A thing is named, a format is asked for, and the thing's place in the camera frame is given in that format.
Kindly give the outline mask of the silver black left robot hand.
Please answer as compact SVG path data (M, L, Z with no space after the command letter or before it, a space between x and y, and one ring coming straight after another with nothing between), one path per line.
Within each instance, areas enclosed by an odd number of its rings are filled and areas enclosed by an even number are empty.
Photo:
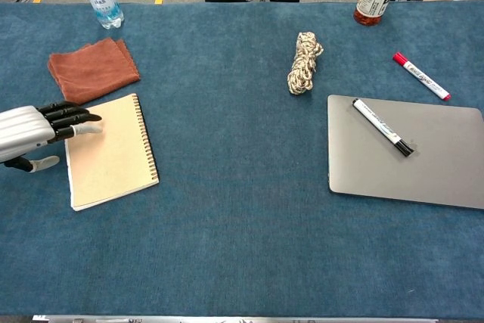
M29 160L25 154L77 135L101 133L101 116L72 101L32 105L1 112L1 164L28 173L51 168L58 156Z

